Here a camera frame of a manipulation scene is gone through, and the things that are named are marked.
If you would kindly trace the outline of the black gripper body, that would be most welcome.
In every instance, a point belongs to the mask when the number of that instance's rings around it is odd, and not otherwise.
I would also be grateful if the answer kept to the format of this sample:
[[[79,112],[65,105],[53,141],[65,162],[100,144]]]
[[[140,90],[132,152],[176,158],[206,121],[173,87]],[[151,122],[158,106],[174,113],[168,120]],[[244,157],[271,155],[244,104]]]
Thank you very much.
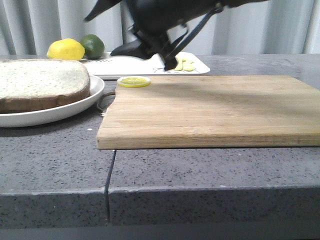
[[[126,3],[134,22],[130,31],[163,57],[176,56],[225,7],[221,0],[128,0]],[[185,33],[170,42],[168,30],[179,25],[185,28]]]

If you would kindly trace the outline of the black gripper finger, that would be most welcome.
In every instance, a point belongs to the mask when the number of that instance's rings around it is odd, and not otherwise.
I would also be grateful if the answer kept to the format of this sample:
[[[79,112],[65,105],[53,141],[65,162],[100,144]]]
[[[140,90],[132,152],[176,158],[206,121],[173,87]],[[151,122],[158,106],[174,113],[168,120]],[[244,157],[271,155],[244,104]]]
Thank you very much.
[[[102,14],[103,12],[111,9],[122,0],[98,0],[94,5],[93,9],[89,12],[89,14],[84,18],[85,22],[89,22],[93,20],[98,15]]]
[[[156,52],[154,52],[149,45],[141,42],[139,39],[125,43],[110,53],[111,56],[129,56],[142,60],[148,60],[155,54]]]

